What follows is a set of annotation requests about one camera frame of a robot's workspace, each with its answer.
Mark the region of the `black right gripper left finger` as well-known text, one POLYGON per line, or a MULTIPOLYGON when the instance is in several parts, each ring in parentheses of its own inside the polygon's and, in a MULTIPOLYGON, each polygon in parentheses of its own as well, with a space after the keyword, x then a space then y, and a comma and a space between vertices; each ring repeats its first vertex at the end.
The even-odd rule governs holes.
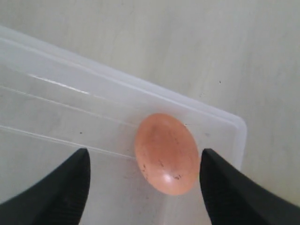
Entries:
POLYGON ((90 189, 90 155, 78 149, 41 181, 0 205, 2 225, 77 225, 90 189))

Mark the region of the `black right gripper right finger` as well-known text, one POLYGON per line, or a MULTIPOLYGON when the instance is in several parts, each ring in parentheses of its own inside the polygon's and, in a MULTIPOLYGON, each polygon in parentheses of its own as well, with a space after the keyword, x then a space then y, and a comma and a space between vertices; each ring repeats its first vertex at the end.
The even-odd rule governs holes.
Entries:
POLYGON ((213 225, 298 225, 300 208, 264 189, 213 149, 200 163, 201 192, 213 225))

